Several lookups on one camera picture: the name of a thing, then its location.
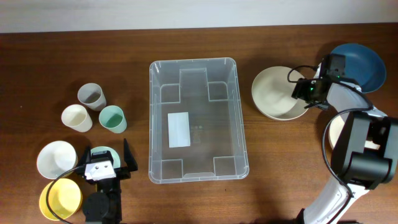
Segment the mint green small bowl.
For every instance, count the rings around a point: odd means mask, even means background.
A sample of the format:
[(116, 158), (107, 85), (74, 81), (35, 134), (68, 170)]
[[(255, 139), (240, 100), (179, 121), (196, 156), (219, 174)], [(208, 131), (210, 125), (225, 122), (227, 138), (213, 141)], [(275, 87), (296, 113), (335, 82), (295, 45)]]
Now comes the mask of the mint green small bowl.
[(90, 152), (91, 155), (99, 155), (99, 154), (104, 154), (106, 151), (109, 151), (113, 157), (113, 168), (118, 169), (121, 167), (121, 160), (119, 157), (119, 154), (111, 147), (108, 146), (98, 146), (93, 148)]

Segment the dark blue large bowl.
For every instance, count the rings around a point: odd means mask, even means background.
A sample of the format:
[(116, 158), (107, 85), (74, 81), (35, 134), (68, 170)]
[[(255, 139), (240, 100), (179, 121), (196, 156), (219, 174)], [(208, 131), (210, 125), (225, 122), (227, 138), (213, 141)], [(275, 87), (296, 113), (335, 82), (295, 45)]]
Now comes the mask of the dark blue large bowl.
[(356, 80), (363, 93), (371, 93), (386, 81), (386, 66), (372, 49), (360, 44), (342, 44), (332, 54), (344, 55), (345, 77)]

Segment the clear plastic storage bin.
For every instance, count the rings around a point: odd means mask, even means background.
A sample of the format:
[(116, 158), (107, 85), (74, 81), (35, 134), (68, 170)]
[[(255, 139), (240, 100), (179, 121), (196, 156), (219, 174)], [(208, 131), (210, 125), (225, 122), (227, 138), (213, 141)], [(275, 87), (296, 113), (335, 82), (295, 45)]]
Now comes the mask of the clear plastic storage bin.
[[(155, 184), (249, 174), (236, 62), (158, 60), (149, 67), (149, 178)], [(168, 114), (188, 112), (190, 146), (169, 147)]]

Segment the cream plastic cup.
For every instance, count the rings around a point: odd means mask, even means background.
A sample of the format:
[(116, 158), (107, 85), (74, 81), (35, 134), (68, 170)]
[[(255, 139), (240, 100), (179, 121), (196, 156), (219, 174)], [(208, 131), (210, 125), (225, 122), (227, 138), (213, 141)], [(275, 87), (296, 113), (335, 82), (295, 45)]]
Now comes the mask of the cream plastic cup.
[(81, 133), (89, 131), (93, 125), (86, 108), (78, 104), (66, 107), (62, 112), (61, 119), (65, 126)]

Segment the cream large bowl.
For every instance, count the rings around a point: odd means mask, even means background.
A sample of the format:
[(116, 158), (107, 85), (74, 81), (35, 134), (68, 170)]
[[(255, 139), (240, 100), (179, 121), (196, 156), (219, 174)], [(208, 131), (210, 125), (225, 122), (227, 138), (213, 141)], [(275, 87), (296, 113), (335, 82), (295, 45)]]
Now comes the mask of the cream large bowl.
[[(329, 138), (329, 143), (330, 143), (332, 150), (334, 150), (334, 148), (335, 148), (335, 145), (336, 145), (337, 140), (343, 130), (343, 127), (345, 125), (347, 117), (348, 117), (348, 114), (340, 115), (339, 117), (333, 119), (333, 121), (331, 122), (331, 124), (329, 126), (328, 138)], [(373, 143), (372, 137), (369, 134), (370, 134), (370, 132), (368, 129), (364, 146), (369, 149), (379, 149), (380, 145)]]
[(307, 112), (306, 102), (292, 98), (294, 83), (287, 81), (289, 67), (269, 67), (254, 79), (251, 94), (256, 108), (267, 117), (288, 121)]

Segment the mint green plastic cup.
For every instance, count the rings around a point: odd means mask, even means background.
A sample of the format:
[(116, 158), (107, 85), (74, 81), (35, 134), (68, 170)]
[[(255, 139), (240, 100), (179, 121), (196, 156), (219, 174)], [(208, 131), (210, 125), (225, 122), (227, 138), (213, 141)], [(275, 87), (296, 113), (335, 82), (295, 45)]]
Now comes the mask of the mint green plastic cup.
[(123, 110), (116, 106), (106, 106), (99, 114), (100, 124), (109, 131), (120, 134), (127, 128), (127, 121)]

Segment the grey plastic cup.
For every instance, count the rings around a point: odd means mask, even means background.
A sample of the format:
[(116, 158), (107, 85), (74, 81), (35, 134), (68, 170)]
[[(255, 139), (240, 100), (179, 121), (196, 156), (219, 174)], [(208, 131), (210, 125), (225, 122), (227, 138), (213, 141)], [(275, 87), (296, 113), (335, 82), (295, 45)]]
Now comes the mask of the grey plastic cup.
[(102, 88), (96, 83), (87, 83), (80, 87), (77, 94), (80, 103), (94, 111), (101, 111), (106, 107), (106, 97)]

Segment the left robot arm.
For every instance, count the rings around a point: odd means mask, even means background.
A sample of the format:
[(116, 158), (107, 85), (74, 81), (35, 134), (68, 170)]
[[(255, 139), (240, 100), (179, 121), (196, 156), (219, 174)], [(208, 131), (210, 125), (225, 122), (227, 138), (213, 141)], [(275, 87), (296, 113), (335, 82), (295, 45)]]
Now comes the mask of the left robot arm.
[(121, 181), (130, 179), (137, 171), (137, 162), (126, 139), (123, 140), (123, 167), (119, 154), (113, 149), (94, 150), (87, 147), (77, 164), (76, 174), (96, 187), (83, 202), (86, 223), (120, 223), (122, 221)]

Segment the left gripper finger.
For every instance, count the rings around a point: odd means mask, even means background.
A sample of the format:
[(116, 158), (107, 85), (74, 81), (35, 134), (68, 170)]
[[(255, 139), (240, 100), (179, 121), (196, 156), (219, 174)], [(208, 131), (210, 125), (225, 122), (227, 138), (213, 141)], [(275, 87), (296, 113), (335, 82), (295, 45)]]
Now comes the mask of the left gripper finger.
[(127, 165), (129, 172), (134, 172), (138, 170), (137, 162), (132, 155), (126, 138), (124, 138), (124, 161)]
[(82, 170), (91, 162), (91, 147), (86, 147), (82, 157), (78, 161), (77, 170)]

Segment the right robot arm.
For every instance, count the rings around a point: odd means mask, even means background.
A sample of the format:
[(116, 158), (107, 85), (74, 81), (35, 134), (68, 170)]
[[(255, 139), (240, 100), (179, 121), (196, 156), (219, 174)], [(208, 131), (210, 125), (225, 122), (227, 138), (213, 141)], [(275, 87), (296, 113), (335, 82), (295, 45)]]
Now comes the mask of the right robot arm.
[(359, 83), (345, 74), (346, 57), (324, 56), (311, 79), (296, 80), (292, 98), (307, 107), (332, 106), (345, 124), (331, 158), (322, 150), (331, 177), (318, 198), (301, 209), (295, 223), (338, 223), (361, 196), (390, 182), (397, 167), (397, 119), (378, 110)]

